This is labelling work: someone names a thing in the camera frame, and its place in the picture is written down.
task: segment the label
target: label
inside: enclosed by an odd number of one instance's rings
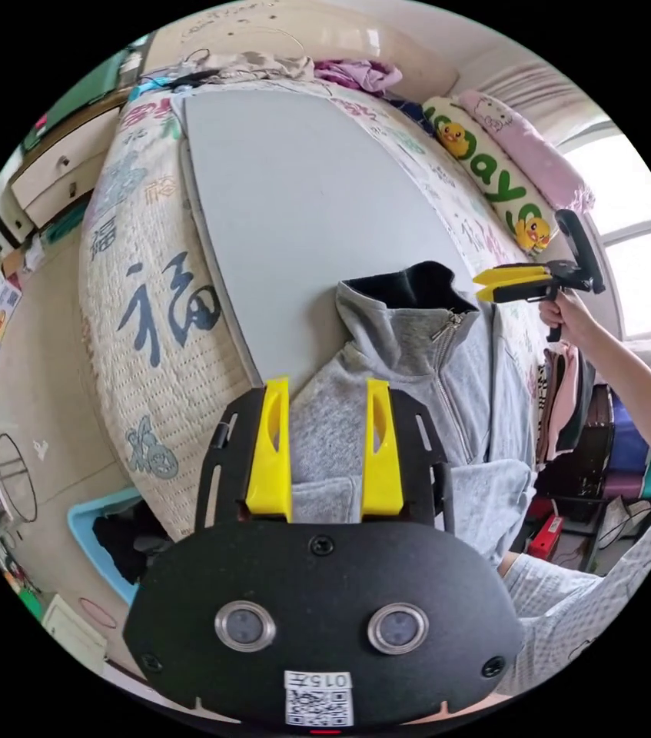
[[[348,672],[285,671],[287,725],[350,727],[353,684]]]

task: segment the screw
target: screw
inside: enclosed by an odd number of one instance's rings
[[[502,673],[503,668],[504,659],[501,656],[495,656],[481,667],[481,676],[485,676],[487,679],[493,679]]]
[[[164,668],[161,665],[161,661],[159,661],[153,653],[144,653],[143,656],[141,656],[141,661],[146,669],[152,673],[158,674]]]
[[[335,550],[335,544],[333,539],[328,536],[315,536],[310,541],[310,551],[315,556],[328,556]]]

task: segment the long body pillow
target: long body pillow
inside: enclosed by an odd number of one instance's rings
[[[423,110],[440,143],[471,175],[520,248],[543,251],[557,226],[537,188],[455,101],[430,98]]]
[[[589,185],[522,115],[474,90],[462,92],[458,102],[556,210],[568,209],[582,215],[592,209],[594,194]]]

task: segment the plaid shirt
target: plaid shirt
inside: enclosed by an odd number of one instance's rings
[[[650,570],[651,526],[606,577],[519,556],[504,581],[525,644],[497,692],[521,694],[561,671],[612,623]]]

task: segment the window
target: window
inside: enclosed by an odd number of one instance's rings
[[[609,122],[560,149],[596,196],[589,225],[614,282],[623,338],[651,336],[650,170]]]

